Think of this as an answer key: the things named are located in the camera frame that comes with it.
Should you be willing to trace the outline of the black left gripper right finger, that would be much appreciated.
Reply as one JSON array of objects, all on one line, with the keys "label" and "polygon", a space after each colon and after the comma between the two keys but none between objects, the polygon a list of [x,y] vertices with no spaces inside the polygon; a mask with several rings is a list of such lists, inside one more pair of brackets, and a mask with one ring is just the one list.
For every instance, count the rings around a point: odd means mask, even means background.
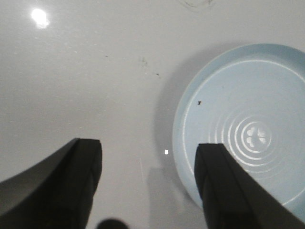
[{"label": "black left gripper right finger", "polygon": [[305,227],[237,163],[223,144],[198,145],[194,177],[210,229]]}]

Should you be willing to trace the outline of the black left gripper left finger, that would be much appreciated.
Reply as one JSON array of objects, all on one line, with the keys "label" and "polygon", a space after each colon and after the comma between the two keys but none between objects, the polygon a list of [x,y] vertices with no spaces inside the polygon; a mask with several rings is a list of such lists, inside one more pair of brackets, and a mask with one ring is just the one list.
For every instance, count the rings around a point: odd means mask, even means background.
[{"label": "black left gripper left finger", "polygon": [[71,140],[0,183],[0,227],[86,228],[101,172],[100,140]]}]

